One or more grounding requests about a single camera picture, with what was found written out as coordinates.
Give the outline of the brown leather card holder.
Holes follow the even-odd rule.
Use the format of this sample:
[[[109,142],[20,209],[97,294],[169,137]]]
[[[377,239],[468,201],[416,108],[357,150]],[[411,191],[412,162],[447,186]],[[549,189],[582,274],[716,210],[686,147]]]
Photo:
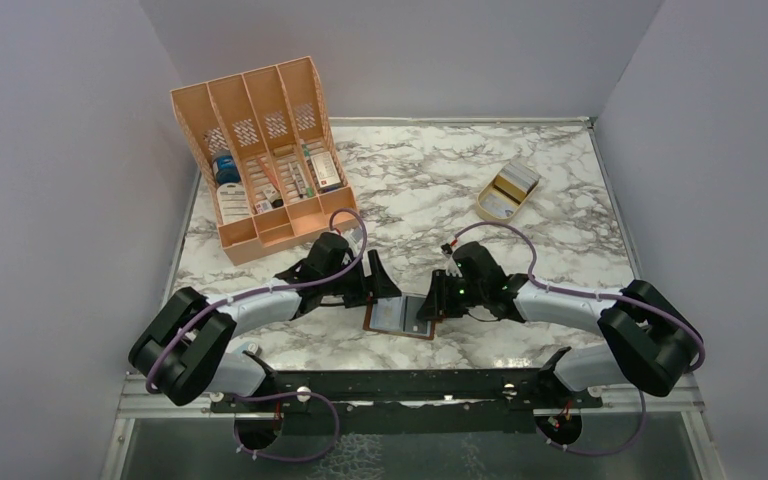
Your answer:
[[[377,299],[367,306],[363,329],[387,335],[433,340],[436,323],[418,318],[424,300],[425,297],[419,295]]]

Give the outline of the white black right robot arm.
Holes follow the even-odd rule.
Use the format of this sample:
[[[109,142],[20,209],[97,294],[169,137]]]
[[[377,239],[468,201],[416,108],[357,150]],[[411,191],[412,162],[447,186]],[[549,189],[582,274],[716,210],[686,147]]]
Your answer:
[[[482,307],[497,320],[551,323],[602,338],[591,347],[564,347],[541,367],[537,393],[549,406],[590,387],[624,383],[665,397],[703,358],[699,333],[645,281],[606,293],[575,290],[508,274],[477,242],[445,251],[454,269],[433,271],[417,319],[461,318]]]

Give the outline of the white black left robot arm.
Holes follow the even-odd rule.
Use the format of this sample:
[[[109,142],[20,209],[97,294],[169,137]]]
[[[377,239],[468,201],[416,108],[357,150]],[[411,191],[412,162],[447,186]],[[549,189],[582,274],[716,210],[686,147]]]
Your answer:
[[[138,337],[128,361],[146,377],[147,390],[183,406],[205,392],[236,393],[258,411],[273,401],[271,369],[251,354],[228,352],[230,341],[270,323],[296,320],[327,296],[346,308],[401,297],[376,250],[357,255],[350,242],[323,233],[308,255],[266,285],[208,296],[177,290]]]

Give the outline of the VIP card lying in tray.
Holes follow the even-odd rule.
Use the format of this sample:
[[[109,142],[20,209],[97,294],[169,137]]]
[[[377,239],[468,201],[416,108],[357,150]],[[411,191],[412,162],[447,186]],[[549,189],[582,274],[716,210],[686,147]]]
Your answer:
[[[510,205],[505,202],[496,202],[493,199],[486,200],[481,203],[480,206],[486,212],[486,214],[494,219],[502,221],[508,220],[516,213],[516,206]]]

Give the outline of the beige oval card tray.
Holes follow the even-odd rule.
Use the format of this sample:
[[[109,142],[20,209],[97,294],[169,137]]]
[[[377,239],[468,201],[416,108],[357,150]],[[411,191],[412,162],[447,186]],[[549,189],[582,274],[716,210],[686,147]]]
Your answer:
[[[495,177],[478,194],[475,210],[482,220],[509,223],[537,189],[539,182],[530,185],[511,183],[501,176]]]

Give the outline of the white red card box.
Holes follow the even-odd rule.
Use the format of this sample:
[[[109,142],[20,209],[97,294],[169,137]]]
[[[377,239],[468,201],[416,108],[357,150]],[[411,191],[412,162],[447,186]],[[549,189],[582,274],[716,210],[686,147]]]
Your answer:
[[[321,193],[326,193],[343,187],[337,165],[328,151],[310,155],[316,185]]]

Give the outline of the white label packet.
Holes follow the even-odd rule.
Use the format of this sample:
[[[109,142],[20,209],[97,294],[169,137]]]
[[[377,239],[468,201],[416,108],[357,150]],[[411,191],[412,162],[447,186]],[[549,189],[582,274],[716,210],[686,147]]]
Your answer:
[[[216,191],[223,225],[250,217],[250,205],[245,187],[241,183],[225,183]]]

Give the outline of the orange plastic desk organizer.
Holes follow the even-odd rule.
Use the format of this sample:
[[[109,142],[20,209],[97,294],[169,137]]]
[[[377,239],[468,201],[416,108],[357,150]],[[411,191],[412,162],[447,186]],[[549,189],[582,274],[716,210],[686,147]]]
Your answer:
[[[311,57],[174,89],[173,111],[207,183],[221,249],[241,265],[356,226],[357,207],[336,149],[324,89]],[[328,151],[343,187],[321,193],[310,155]],[[229,152],[250,217],[223,225],[213,158]]]

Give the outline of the blue round tape roll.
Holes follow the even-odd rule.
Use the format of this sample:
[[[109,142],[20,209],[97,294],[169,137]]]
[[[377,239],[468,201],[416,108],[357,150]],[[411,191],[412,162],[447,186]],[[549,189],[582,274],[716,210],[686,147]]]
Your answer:
[[[229,152],[218,153],[213,158],[213,173],[218,186],[241,182],[241,175]]]

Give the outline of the black metal mounting rail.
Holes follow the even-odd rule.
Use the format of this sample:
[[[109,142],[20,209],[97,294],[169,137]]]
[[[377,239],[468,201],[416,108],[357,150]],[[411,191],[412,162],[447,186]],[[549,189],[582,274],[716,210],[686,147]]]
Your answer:
[[[255,401],[211,406],[248,431],[284,435],[533,433],[534,417],[597,409],[588,392],[557,394],[537,368],[279,371]]]

